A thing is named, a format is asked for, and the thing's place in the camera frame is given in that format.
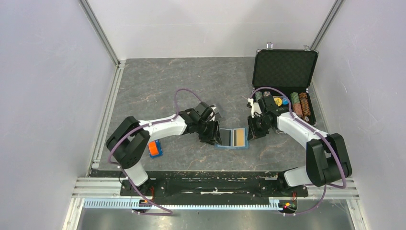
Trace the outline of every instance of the poker chip set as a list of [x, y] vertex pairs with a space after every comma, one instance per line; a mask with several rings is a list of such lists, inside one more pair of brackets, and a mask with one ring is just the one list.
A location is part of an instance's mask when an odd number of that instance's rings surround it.
[[[307, 89], [318, 58], [315, 50], [259, 49], [255, 56], [252, 86], [257, 89], [268, 86], [280, 90], [291, 101], [292, 110], [311, 125], [316, 124], [312, 103]], [[255, 93], [255, 101], [261, 97], [273, 97], [279, 107], [288, 106], [286, 98], [271, 90]]]

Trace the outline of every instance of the blue round object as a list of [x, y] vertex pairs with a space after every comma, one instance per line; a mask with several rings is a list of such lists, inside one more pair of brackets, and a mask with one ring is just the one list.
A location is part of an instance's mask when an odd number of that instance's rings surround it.
[[288, 104], [288, 100], [286, 98], [282, 98], [282, 104]]

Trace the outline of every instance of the orange object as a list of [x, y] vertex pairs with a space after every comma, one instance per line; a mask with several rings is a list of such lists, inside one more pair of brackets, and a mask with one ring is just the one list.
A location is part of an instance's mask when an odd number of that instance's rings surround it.
[[159, 155], [158, 146], [155, 141], [151, 141], [148, 144], [148, 148], [149, 148], [149, 153], [151, 154], [151, 156]]

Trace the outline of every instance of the black base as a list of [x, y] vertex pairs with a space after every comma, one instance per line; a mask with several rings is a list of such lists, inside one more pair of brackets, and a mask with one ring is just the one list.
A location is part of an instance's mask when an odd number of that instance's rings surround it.
[[[108, 171], [92, 171], [93, 176], [106, 176]], [[139, 187], [146, 196], [162, 205], [254, 205], [269, 204], [269, 197], [307, 197], [302, 186], [281, 190], [276, 180], [281, 172], [184, 172], [149, 171], [149, 180]], [[123, 180], [121, 196], [138, 196], [127, 180]], [[209, 192], [232, 194], [207, 194]]]

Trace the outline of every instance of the yellow round object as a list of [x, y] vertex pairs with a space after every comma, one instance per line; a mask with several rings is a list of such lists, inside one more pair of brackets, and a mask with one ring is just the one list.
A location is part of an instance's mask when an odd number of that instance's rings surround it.
[[282, 105], [282, 98], [280, 98], [280, 97], [274, 97], [273, 99], [275, 100], [275, 103], [276, 103], [278, 106], [281, 106], [281, 105]]

